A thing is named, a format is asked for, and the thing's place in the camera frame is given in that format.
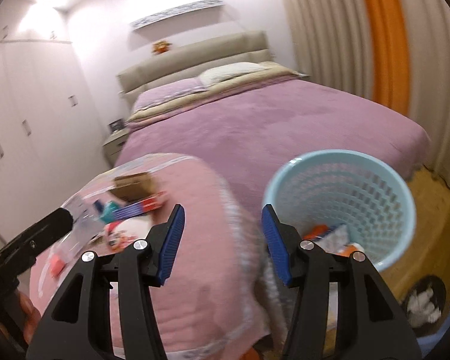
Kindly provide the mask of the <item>person's hand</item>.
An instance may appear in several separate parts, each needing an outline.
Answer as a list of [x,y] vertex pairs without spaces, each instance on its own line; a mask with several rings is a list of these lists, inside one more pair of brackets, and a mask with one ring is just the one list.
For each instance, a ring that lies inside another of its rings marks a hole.
[[35,330],[40,323],[40,311],[34,306],[32,300],[19,290],[15,290],[5,299],[7,306],[12,306],[16,311],[20,309],[19,314],[22,316],[22,333],[24,341],[29,345],[32,342]]

